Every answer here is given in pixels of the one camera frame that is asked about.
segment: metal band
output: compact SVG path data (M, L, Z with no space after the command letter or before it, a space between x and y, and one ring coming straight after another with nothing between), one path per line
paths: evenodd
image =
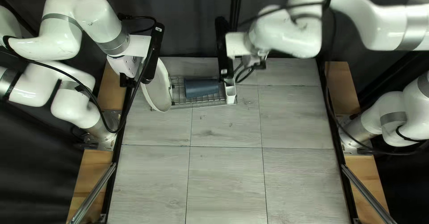
M426 11L408 9L407 28L405 29L401 43L395 50L414 50L423 41L428 24L429 21Z
M68 21L68 22L74 24L75 26L77 26L81 31L83 31L82 27L78 24L78 22L75 19L73 19L73 18L71 18L71 17L69 17L67 15L63 15L63 14L59 14L59 13L45 14L42 17L42 21L44 21L46 19L51 19L51 18L61 19L61 20Z
M9 88L13 84L17 72L12 69L6 69L0 78L0 98L4 97L8 93Z
M73 81L62 81L59 89L68 89L79 92L89 98L88 93L79 85L77 82Z
M406 120L407 115L405 114L405 112L391 112L380 117L380 123L382 126L390 122Z
M95 42L104 53L107 55L118 55L126 50L130 44L130 35L125 31L125 28L121 28L119 35L111 40L110 42Z
M429 97L429 81L427 76L428 76L427 72L421 75L417 79L417 86L423 95L425 95L426 97Z
M361 116L358 116L353 119L349 124L346 125L345 129L353 138L355 138L359 142L366 141L378 135L369 132L363 126ZM346 134L340 135L340 137L344 143L353 147L360 147L360 145L356 144L355 141L348 137Z

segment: wooden board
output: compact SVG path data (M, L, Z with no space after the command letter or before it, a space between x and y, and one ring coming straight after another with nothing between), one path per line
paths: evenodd
M330 62L326 70L328 87L335 114L351 115L360 111L359 101L347 62ZM378 175L374 156L345 156L346 165L359 178L387 211L386 198ZM357 214L362 224L384 224L362 194L352 185Z
M125 88L119 86L119 76L113 71L109 64L106 64L98 94L98 103L100 107L102 109L122 110L125 91ZM113 152L110 151L84 151L72 202L70 204L67 223L94 188L99 178L110 166L112 156ZM104 195L105 187L98 194L81 223L93 223L98 221L103 207Z
M113 71L110 64L104 68L98 93L98 104L101 109L122 110L126 88L119 86L119 76Z
M328 87L335 114L351 115L360 112L359 101L347 62L326 65Z
M109 168L112 155L113 152L110 151L84 151L67 222L69 222L82 202L89 195L99 178ZM101 208L103 207L104 195L105 187L100 191L81 223L93 223L98 221Z
M378 176L377 166L375 165L374 156L345 156L346 165L359 178L371 194L387 208L386 198L381 186L380 177ZM356 204L359 220L362 224L384 224L384 221L378 216L377 212L369 205L362 194L352 185L354 202Z

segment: table surface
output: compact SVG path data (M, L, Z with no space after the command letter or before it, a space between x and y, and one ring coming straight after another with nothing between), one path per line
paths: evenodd
M168 59L161 58L164 62L174 62L177 60L173 59L176 57L169 57ZM198 58L199 60L210 61L210 58ZM354 90L353 80L351 79L350 70L346 62L336 62L331 66L330 79L334 81L328 81L330 87L332 102L337 113L347 114L350 112L358 111L359 103L357 102L356 92ZM281 76L275 78L264 77L266 73L260 73L260 77L257 78L255 75L247 79L248 84L252 84L252 81L258 83L258 81L281 81ZM297 81L299 78L299 72L296 78L290 79L290 81ZM314 80L311 77L306 78L308 82L306 84L314 84ZM99 103L103 109L115 109L120 110L125 96L125 89L119 87L119 77L111 69L110 65L107 64L103 75L103 80L100 86ZM72 199L70 206L69 217L74 214L83 200L87 197L89 192L92 190L99 177L104 173L105 169L108 168L111 162L112 152L106 151L95 151L85 150L81 168L79 170L79 176L75 187L75 194ZM362 183L372 192L372 194L378 199L378 201L387 209L386 200L384 198L383 189L381 186L380 178L378 176L377 167L375 165L374 158L372 156L346 156L346 163L349 168L357 175ZM89 210L85 220L88 222L94 222L99 218L101 208L104 199L103 190L98 196L97 200ZM360 193L353 187L353 194L357 206L357 211L360 220L363 223L383 223L372 207L366 202Z

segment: silver ring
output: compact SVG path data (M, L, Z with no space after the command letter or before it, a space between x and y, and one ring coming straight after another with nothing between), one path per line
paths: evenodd
M46 19L52 19L52 18L68 21L68 22L74 24L75 26L77 26L81 31L83 31L82 27L78 24L78 22L75 19L73 19L67 15L63 15L63 14L59 14L59 13L45 14L42 17L42 21L44 21Z

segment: black pole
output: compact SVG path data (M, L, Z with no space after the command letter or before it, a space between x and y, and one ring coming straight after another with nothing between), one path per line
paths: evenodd
M237 31L239 24L241 0L231 0L231 8L229 10L229 26L231 31Z

